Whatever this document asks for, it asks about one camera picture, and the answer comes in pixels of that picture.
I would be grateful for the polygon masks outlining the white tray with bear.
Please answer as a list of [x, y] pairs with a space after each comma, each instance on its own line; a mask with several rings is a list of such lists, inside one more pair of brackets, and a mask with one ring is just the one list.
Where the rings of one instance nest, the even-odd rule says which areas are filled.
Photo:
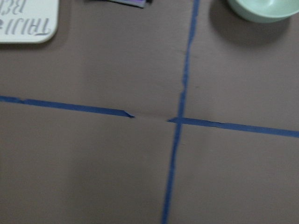
[[0, 43], [43, 43], [57, 32], [59, 0], [1, 0]]

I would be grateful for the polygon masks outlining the green bowl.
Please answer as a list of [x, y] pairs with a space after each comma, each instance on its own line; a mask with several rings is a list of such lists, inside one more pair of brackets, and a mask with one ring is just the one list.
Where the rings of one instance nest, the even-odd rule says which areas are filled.
[[229, 0], [229, 6], [243, 19], [256, 23], [272, 23], [299, 12], [298, 0]]

